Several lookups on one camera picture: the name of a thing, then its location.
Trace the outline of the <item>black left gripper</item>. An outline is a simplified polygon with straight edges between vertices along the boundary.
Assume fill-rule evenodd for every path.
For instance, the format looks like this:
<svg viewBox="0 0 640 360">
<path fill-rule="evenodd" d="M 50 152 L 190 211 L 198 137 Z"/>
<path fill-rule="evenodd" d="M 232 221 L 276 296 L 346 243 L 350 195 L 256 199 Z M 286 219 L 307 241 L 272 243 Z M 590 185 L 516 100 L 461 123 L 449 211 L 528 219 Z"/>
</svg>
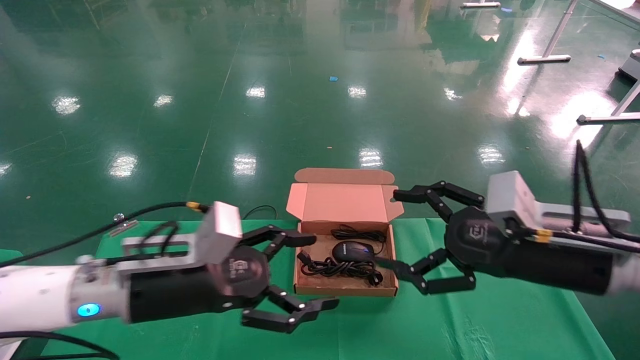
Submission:
<svg viewBox="0 0 640 360">
<path fill-rule="evenodd" d="M 263 251 L 254 246 L 269 242 Z M 130 277 L 129 321 L 162 321 L 242 309 L 241 325 L 291 334 L 299 325 L 316 321 L 321 312 L 338 307 L 337 297 L 301 301 L 270 284 L 269 262 L 282 248 L 304 248 L 317 242 L 314 234 L 274 225 L 245 232 L 237 248 L 220 264 L 196 268 L 135 273 Z M 257 309 L 268 300 L 282 313 Z"/>
</svg>

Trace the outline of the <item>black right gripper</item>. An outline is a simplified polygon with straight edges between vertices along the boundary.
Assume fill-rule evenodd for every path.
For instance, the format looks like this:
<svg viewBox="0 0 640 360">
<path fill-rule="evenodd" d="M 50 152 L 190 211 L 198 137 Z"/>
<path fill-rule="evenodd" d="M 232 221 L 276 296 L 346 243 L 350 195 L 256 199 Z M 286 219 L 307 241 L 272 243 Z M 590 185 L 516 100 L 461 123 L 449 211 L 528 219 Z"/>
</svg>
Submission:
<svg viewBox="0 0 640 360">
<path fill-rule="evenodd" d="M 445 198 L 466 208 L 454 213 Z M 446 249 L 439 248 L 414 264 L 375 257 L 377 266 L 392 271 L 399 281 L 411 283 L 423 296 L 474 290 L 474 272 L 597 296 L 605 294 L 610 285 L 612 253 L 509 237 L 486 212 L 478 209 L 485 203 L 482 194 L 438 181 L 409 190 L 395 189 L 393 200 L 427 204 L 446 223 Z M 425 279 L 428 272 L 450 259 L 462 275 Z"/>
</svg>

